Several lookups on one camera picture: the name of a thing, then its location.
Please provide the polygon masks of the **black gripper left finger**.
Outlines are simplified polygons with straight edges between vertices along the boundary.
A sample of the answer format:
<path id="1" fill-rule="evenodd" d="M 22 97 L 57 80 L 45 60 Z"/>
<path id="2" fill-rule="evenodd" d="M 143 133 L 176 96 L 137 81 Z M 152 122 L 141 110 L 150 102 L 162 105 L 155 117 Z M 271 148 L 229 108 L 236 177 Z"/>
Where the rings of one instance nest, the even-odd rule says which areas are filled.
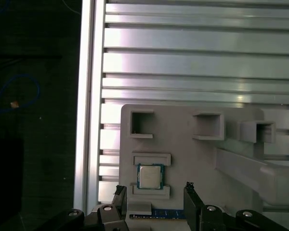
<path id="1" fill-rule="evenodd" d="M 110 204 L 97 205 L 90 214 L 65 210 L 36 228 L 37 231 L 127 231 L 127 187 L 117 185 Z"/>

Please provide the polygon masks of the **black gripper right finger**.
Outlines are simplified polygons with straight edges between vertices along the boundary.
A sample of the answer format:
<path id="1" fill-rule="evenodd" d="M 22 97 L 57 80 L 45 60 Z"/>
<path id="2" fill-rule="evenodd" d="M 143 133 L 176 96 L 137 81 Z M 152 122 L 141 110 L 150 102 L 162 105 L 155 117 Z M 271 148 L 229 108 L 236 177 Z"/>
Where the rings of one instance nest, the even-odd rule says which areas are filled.
<path id="1" fill-rule="evenodd" d="M 248 209 L 239 210 L 233 217 L 216 205 L 206 205 L 192 182 L 184 187 L 184 216 L 192 231 L 279 231 L 281 225 L 266 216 Z"/>

